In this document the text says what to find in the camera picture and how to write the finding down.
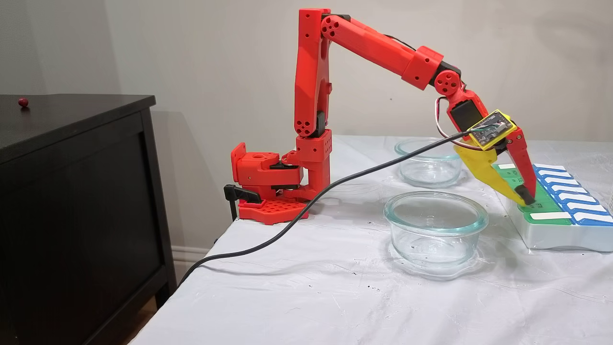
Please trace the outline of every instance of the black clamp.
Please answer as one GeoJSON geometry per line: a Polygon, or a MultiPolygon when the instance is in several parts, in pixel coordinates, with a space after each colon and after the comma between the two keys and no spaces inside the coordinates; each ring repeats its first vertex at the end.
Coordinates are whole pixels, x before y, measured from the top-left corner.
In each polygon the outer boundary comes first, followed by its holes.
{"type": "Polygon", "coordinates": [[[247,203],[250,204],[262,203],[262,198],[260,198],[260,194],[252,190],[240,188],[236,185],[225,185],[224,194],[226,196],[226,200],[230,201],[230,213],[232,214],[232,221],[234,221],[238,216],[235,204],[237,200],[245,200],[247,203]]]}

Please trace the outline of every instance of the pill organizer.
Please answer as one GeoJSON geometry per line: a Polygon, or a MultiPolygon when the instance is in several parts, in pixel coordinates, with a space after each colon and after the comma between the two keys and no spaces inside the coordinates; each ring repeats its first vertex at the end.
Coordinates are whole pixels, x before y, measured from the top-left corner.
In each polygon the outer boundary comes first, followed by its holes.
{"type": "MultiPolygon", "coordinates": [[[[522,184],[513,164],[494,164],[512,188],[522,184]]],[[[533,165],[536,202],[519,206],[498,195],[530,249],[590,249],[613,252],[613,217],[563,166],[533,165]]]]}

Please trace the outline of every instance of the green compartment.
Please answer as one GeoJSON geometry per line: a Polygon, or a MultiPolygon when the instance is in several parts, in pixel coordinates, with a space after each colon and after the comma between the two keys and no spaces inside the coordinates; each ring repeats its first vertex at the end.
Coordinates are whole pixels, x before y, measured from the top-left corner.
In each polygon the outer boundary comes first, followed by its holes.
{"type": "Polygon", "coordinates": [[[509,177],[504,179],[506,181],[506,183],[508,183],[511,188],[515,189],[515,187],[517,187],[518,185],[522,184],[524,182],[524,179],[521,177],[509,177]]]}
{"type": "Polygon", "coordinates": [[[551,224],[551,225],[571,225],[570,219],[543,219],[535,220],[529,213],[524,213],[524,219],[530,224],[551,224]]]}
{"type": "Polygon", "coordinates": [[[513,179],[513,178],[522,177],[522,175],[519,173],[519,170],[517,169],[496,169],[496,171],[498,171],[498,174],[503,179],[513,179]]]}
{"type": "Polygon", "coordinates": [[[558,204],[545,191],[543,186],[536,183],[536,202],[531,205],[519,206],[517,208],[524,213],[543,213],[543,212],[561,212],[558,204]]]}

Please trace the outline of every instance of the glass bowl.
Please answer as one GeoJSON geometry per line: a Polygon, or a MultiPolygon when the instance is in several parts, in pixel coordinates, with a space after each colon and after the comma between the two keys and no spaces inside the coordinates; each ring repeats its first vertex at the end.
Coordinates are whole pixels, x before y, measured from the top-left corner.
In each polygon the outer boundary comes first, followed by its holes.
{"type": "Polygon", "coordinates": [[[384,208],[392,245],[419,266],[457,266],[474,254],[489,221],[485,209],[460,195],[424,191],[398,195],[384,208]]]}
{"type": "MultiPolygon", "coordinates": [[[[396,144],[394,150],[404,156],[439,140],[440,138],[409,139],[396,144]]],[[[417,187],[447,187],[457,181],[461,170],[462,160],[450,142],[400,163],[402,179],[417,187]]]]}

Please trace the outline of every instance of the white wall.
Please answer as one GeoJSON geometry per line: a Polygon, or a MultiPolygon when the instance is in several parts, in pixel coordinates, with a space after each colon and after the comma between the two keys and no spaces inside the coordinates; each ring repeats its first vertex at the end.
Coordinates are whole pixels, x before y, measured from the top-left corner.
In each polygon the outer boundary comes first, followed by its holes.
{"type": "MultiPolygon", "coordinates": [[[[0,24],[0,50],[23,26],[28,57],[0,53],[0,90],[156,95],[154,125],[178,251],[209,248],[228,226],[221,188],[232,182],[236,144],[292,149],[300,7],[331,7],[445,54],[486,106],[512,115],[530,139],[608,141],[613,130],[609,0],[26,3],[10,9],[19,20],[0,24]],[[30,68],[25,90],[14,71],[30,68]]],[[[436,135],[431,88],[419,91],[339,46],[330,49],[330,70],[334,133],[436,135]]]]}

